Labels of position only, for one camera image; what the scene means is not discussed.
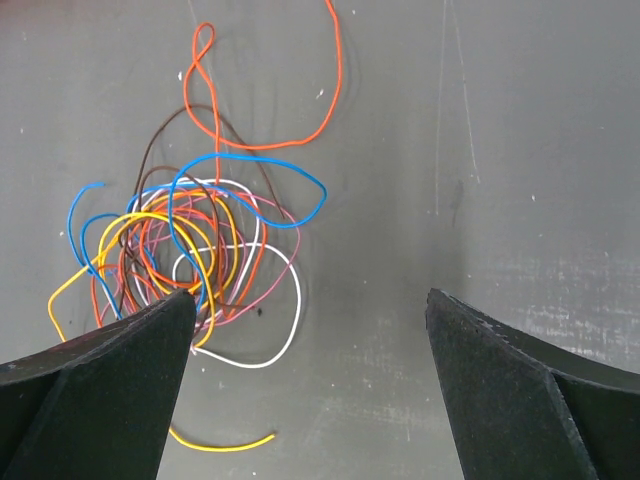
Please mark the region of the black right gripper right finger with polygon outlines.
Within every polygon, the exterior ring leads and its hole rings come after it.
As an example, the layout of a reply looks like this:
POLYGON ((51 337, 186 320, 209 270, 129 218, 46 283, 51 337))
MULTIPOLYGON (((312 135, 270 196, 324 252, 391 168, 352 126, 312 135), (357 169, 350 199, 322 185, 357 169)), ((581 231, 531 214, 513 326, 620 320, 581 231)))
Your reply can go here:
POLYGON ((467 479, 636 479, 639 376, 433 289, 426 329, 467 479))

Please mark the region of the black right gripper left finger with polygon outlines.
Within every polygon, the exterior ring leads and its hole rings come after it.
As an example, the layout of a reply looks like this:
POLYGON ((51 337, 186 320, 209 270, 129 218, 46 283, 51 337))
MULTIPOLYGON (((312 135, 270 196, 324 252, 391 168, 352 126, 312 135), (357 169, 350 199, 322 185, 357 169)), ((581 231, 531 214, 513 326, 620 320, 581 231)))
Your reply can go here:
POLYGON ((2 364, 2 478, 156 478, 195 319, 181 290, 2 364))

